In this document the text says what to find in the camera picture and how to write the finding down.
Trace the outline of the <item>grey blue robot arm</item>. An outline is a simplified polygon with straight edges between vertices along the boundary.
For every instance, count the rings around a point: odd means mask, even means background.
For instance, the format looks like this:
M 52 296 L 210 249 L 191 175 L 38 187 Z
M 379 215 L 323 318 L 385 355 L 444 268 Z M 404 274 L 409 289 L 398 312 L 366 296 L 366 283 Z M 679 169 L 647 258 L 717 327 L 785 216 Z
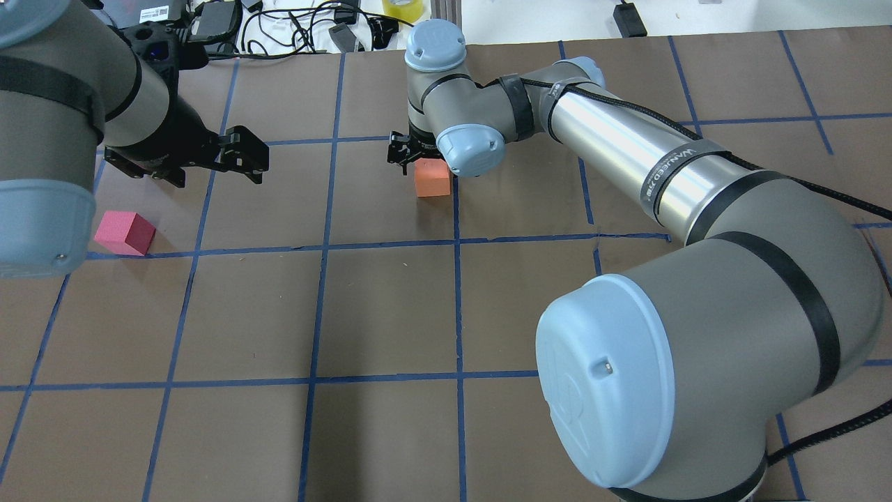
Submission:
M 249 128 L 217 134 L 178 94 L 181 70 L 209 59 L 187 29 L 153 20 L 116 29 L 98 1 L 3 1 L 2 277 L 73 273 L 95 215 L 95 152 L 131 178 L 184 188 L 185 168 L 260 184 L 268 146 Z
M 771 465 L 889 416 L 768 451 L 767 423 L 841 384 L 878 342 L 889 286 L 834 200 L 606 90 L 588 57 L 479 84 L 458 25 L 408 33 L 410 132 L 388 161 L 452 175 L 545 135 L 596 169 L 679 248 L 600 273 L 539 318 L 535 356 L 571 463 L 622 501 L 749 501 Z

